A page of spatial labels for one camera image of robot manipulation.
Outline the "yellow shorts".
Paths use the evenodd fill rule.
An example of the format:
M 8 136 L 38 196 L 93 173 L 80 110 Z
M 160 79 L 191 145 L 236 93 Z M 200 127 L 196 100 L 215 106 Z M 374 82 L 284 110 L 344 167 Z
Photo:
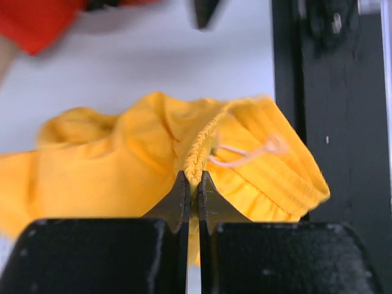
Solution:
M 185 102 L 161 92 L 119 115 L 65 111 L 33 151 L 1 156 L 1 232 L 33 220 L 140 217 L 184 172 L 191 191 L 209 172 L 252 221 L 297 222 L 330 196 L 310 151 L 273 99 Z

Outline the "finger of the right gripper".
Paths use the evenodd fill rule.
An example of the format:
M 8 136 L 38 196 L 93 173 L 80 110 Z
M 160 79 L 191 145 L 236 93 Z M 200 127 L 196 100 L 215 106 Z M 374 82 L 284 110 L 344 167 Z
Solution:
M 195 13 L 197 29 L 206 29 L 217 10 L 221 0 L 193 0 L 191 1 Z

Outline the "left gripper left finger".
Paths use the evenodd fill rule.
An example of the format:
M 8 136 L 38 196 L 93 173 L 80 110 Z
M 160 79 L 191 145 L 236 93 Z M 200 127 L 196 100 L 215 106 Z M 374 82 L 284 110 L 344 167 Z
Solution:
M 38 219 L 18 237 L 2 293 L 186 293 L 190 188 L 139 218 Z

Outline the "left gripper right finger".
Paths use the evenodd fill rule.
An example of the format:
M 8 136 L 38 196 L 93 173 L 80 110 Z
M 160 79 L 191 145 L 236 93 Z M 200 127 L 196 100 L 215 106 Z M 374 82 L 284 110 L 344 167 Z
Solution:
M 252 222 L 198 185 L 203 293 L 382 293 L 356 233 L 338 223 Z

